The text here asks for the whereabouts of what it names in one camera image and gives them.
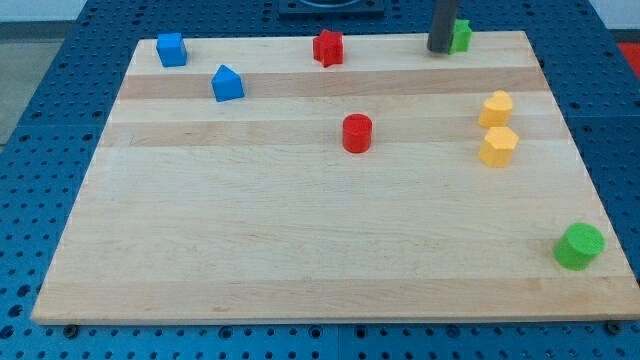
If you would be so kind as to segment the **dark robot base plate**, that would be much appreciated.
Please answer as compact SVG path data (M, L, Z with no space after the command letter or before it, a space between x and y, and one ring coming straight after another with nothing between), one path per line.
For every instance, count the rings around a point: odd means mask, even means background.
M279 16L382 15L385 0L278 0Z

